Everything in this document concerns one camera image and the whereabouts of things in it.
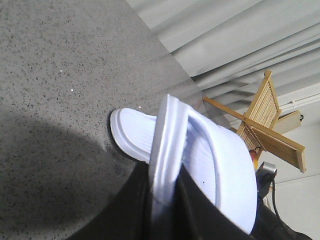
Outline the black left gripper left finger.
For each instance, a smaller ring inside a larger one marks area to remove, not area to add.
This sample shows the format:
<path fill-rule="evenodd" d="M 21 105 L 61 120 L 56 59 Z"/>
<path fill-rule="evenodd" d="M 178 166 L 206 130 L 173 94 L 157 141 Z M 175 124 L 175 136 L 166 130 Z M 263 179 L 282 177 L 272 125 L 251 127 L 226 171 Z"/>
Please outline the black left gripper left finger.
<path fill-rule="evenodd" d="M 148 165 L 137 163 L 114 199 L 69 240 L 145 240 Z"/>

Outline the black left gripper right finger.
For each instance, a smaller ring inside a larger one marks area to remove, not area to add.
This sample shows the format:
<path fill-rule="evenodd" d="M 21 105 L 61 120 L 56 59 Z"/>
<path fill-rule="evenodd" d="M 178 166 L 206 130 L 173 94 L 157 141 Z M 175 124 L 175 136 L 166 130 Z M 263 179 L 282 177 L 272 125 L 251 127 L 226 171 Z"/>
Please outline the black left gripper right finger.
<path fill-rule="evenodd" d="M 186 167 L 182 167 L 175 188 L 172 239 L 250 240 L 257 212 L 257 184 L 254 177 L 232 174 L 226 196 L 212 203 L 200 190 Z"/>

